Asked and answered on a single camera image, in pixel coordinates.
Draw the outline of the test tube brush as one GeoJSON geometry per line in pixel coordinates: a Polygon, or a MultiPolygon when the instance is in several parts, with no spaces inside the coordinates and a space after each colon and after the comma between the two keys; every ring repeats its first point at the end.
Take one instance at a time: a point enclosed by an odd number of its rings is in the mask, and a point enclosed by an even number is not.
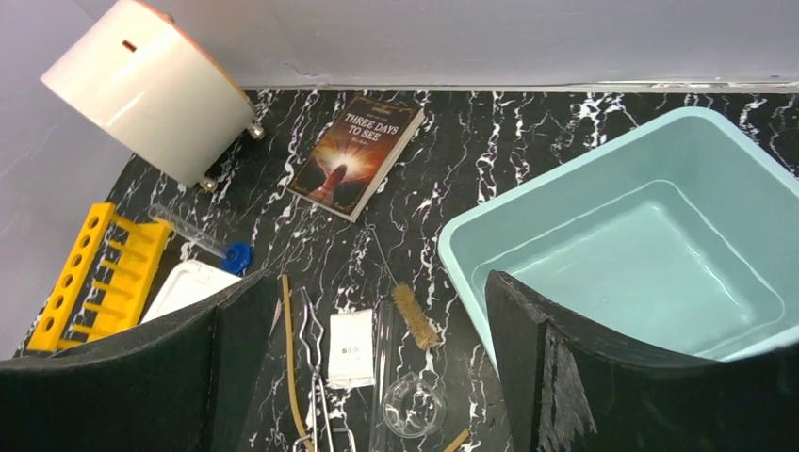
{"type": "Polygon", "coordinates": [[[391,279],[394,287],[391,291],[391,298],[397,307],[399,314],[405,322],[408,332],[413,337],[417,347],[421,350],[430,350],[443,344],[438,332],[432,327],[430,319],[424,313],[419,301],[416,298],[414,289],[405,282],[399,282],[392,272],[388,259],[384,253],[383,246],[378,237],[376,227],[368,224],[366,229],[373,236],[381,255],[383,265],[391,279]]]}

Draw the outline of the test tube with blue cap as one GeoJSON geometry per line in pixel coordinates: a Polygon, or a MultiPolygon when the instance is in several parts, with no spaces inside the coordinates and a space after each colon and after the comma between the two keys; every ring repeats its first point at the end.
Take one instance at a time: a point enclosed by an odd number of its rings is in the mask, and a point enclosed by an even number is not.
{"type": "Polygon", "coordinates": [[[247,243],[235,241],[224,244],[159,203],[152,204],[147,209],[147,214],[149,218],[166,225],[186,241],[215,255],[220,259],[221,269],[228,273],[242,276],[253,264],[253,248],[247,243]]]}

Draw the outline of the teal plastic bin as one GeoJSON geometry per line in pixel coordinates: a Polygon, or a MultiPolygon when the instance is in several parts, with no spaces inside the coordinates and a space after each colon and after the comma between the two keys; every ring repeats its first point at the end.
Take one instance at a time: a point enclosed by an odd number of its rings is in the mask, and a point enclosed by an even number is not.
{"type": "Polygon", "coordinates": [[[665,113],[462,213],[438,253],[489,356],[492,271],[699,358],[798,341],[797,178],[704,107],[665,113]]]}

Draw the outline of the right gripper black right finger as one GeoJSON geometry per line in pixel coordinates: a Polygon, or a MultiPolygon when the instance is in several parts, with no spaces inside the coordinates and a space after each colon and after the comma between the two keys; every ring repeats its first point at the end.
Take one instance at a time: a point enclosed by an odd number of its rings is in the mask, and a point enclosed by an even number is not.
{"type": "Polygon", "coordinates": [[[732,362],[677,353],[571,311],[503,271],[485,285],[518,451],[794,451],[798,348],[732,362]]]}

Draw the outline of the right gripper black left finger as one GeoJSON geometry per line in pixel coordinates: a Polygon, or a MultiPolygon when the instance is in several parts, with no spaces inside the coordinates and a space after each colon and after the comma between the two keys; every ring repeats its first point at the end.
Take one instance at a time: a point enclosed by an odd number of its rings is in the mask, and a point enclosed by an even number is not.
{"type": "Polygon", "coordinates": [[[234,451],[280,284],[258,271],[180,310],[1,364],[5,451],[234,451]]]}

